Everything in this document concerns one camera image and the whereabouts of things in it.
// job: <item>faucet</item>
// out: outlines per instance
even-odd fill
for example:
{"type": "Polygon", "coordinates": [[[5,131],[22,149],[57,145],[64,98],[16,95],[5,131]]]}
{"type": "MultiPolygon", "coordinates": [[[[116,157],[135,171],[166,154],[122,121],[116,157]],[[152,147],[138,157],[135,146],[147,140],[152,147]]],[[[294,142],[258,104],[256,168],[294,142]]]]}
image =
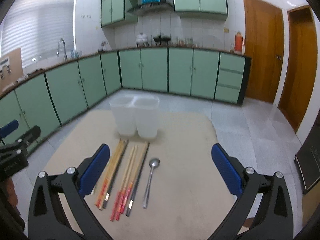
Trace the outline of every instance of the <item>faucet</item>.
{"type": "Polygon", "coordinates": [[[62,39],[62,38],[59,40],[59,43],[58,43],[57,57],[59,57],[59,51],[60,51],[61,42],[63,42],[64,60],[67,61],[68,57],[67,57],[67,53],[66,53],[66,43],[64,42],[64,39],[62,39]]]}

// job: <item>black chopstick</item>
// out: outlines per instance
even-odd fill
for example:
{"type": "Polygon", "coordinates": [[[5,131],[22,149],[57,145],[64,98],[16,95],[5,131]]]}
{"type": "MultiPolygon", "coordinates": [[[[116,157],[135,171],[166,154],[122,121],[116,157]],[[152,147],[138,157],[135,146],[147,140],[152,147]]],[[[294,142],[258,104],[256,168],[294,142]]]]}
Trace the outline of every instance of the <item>black chopstick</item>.
{"type": "Polygon", "coordinates": [[[103,201],[102,208],[106,208],[106,207],[107,207],[108,199],[109,199],[110,194],[111,194],[111,190],[112,190],[112,187],[113,187],[113,183],[114,183],[115,180],[116,180],[116,175],[117,175],[117,173],[118,173],[118,169],[119,169],[119,167],[120,167],[120,163],[122,162],[122,158],[123,158],[123,156],[124,156],[124,152],[125,152],[128,144],[129,144],[129,140],[126,140],[125,142],[126,142],[126,144],[125,144],[125,146],[124,146],[124,148],[123,148],[123,151],[122,151],[120,160],[119,160],[119,162],[118,162],[118,164],[117,164],[117,166],[116,166],[115,173],[113,174],[113,176],[112,176],[112,178],[111,178],[110,185],[109,185],[109,188],[108,188],[108,190],[107,190],[106,197],[105,197],[105,199],[104,199],[104,201],[103,201]]]}
{"type": "Polygon", "coordinates": [[[141,177],[141,174],[142,174],[142,169],[143,169],[144,162],[145,162],[147,154],[148,154],[149,146],[150,146],[150,143],[148,142],[148,147],[147,147],[147,150],[146,150],[146,154],[144,155],[144,158],[143,158],[140,170],[139,170],[138,177],[137,177],[137,179],[136,179],[136,181],[134,183],[134,187],[133,187],[133,190],[132,190],[132,193],[131,193],[131,197],[130,197],[129,206],[127,207],[127,211],[126,211],[126,214],[125,214],[127,217],[130,217],[131,208],[132,208],[135,196],[136,196],[136,192],[137,192],[137,189],[138,189],[140,177],[141,177]]]}

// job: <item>tiled floor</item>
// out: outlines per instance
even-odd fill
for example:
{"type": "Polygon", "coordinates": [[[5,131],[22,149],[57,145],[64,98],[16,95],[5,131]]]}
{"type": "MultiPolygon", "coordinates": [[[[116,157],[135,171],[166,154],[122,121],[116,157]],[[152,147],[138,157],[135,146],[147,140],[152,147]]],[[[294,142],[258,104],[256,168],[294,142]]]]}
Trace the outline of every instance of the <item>tiled floor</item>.
{"type": "MultiPolygon", "coordinates": [[[[282,113],[272,104],[246,98],[242,107],[209,100],[134,90],[121,90],[102,101],[94,109],[110,109],[112,98],[125,94],[156,94],[160,109],[169,112],[198,112],[206,115],[217,131],[220,144],[226,152],[237,157],[244,166],[272,175],[281,171],[287,182],[294,217],[294,235],[302,229],[302,190],[298,171],[293,162],[301,144],[282,113]]],[[[26,221],[32,187],[41,171],[65,137],[83,116],[62,127],[41,145],[28,159],[29,166],[13,176],[18,208],[26,221]]],[[[261,194],[250,211],[253,217],[261,194]]]]}

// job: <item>metal spoon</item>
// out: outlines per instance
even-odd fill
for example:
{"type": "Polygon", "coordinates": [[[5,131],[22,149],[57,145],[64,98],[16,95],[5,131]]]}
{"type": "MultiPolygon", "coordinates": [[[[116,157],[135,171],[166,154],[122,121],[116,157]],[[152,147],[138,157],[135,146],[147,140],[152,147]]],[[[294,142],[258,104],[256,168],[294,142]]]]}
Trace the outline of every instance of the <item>metal spoon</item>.
{"type": "Polygon", "coordinates": [[[148,202],[149,202],[152,173],[153,173],[154,169],[157,168],[159,165],[160,165],[160,160],[158,158],[153,158],[149,161],[149,166],[150,166],[151,170],[150,170],[150,174],[149,174],[149,179],[148,179],[146,191],[144,192],[143,205],[142,205],[142,207],[144,209],[147,208],[148,202]]]}

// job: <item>range hood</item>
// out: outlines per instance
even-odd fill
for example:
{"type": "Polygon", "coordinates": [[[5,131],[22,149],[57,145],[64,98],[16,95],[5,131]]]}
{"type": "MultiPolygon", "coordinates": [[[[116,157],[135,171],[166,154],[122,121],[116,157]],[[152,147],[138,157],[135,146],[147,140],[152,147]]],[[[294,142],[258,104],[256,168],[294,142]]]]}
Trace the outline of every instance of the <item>range hood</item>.
{"type": "Polygon", "coordinates": [[[150,2],[140,4],[137,7],[127,10],[128,13],[144,16],[149,12],[174,11],[173,5],[168,2],[150,2]]]}

